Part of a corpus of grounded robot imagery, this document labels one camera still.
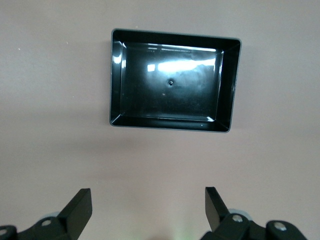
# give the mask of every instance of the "black tray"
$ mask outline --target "black tray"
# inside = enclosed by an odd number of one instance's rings
[[[113,126],[228,132],[241,41],[115,29]]]

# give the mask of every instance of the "glossy black surface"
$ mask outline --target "glossy black surface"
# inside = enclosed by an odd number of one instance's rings
[[[227,132],[240,46],[237,39],[114,30],[110,123]]]

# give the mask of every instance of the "screw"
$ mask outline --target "screw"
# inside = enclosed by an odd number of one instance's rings
[[[48,226],[48,225],[50,225],[50,224],[51,224],[51,220],[48,219],[48,220],[43,221],[43,222],[41,223],[41,226],[44,227],[44,226]]]
[[[279,222],[279,221],[276,221],[274,223],[274,227],[276,229],[280,230],[280,231],[286,231],[287,230],[286,226],[282,222]]]
[[[7,234],[7,232],[8,232],[8,230],[7,230],[7,229],[1,229],[1,230],[0,230],[0,236],[2,236],[2,235],[6,235],[6,234]]]
[[[242,217],[240,215],[233,215],[232,216],[233,221],[237,222],[237,223],[242,223],[244,220],[242,219]]]

